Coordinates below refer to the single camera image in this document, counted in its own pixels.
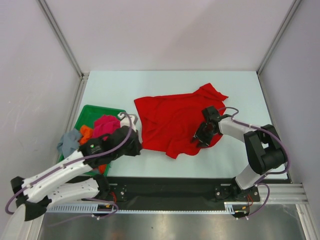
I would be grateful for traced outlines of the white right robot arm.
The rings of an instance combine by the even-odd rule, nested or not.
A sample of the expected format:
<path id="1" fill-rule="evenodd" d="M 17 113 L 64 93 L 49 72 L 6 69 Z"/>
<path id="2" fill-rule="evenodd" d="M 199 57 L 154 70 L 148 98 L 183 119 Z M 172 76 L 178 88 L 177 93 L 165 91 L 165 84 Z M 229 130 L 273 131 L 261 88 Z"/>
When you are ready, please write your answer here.
<path id="1" fill-rule="evenodd" d="M 228 197 L 242 201 L 268 175 L 281 175 L 290 168 L 290 157 L 271 124 L 255 126 L 235 119 L 235 113 L 220 114 L 214 106 L 202 110 L 204 121 L 194 133 L 191 142 L 197 148 L 208 148 L 214 137 L 230 136 L 244 143 L 248 165 L 232 179 Z"/>

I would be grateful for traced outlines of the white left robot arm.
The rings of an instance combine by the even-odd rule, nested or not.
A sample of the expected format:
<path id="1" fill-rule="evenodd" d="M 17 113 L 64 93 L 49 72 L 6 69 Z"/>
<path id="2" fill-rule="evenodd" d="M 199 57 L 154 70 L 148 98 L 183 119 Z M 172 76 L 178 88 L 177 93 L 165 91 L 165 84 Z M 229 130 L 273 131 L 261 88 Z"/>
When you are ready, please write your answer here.
<path id="1" fill-rule="evenodd" d="M 121 112 L 119 117 L 120 128 L 113 133 L 89 139 L 64 160 L 39 174 L 29 178 L 17 176 L 10 181 L 14 193 L 11 200 L 15 201 L 18 210 L 22 210 L 23 221 L 35 220 L 48 209 L 70 201 L 109 197 L 111 187 L 103 174 L 81 182 L 69 181 L 122 156 L 140 155 L 138 117 L 126 112 Z"/>

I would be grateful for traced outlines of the red t shirt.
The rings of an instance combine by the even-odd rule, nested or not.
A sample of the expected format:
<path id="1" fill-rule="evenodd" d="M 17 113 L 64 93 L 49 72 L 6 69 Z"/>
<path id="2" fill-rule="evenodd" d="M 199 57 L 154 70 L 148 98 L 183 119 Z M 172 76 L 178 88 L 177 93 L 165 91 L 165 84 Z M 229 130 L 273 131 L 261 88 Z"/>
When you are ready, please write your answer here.
<path id="1" fill-rule="evenodd" d="M 214 106 L 223 113 L 228 96 L 207 83 L 193 93 L 145 96 L 134 100 L 142 129 L 142 147 L 176 159 L 195 156 L 200 147 L 192 141 L 204 121 L 202 110 Z"/>

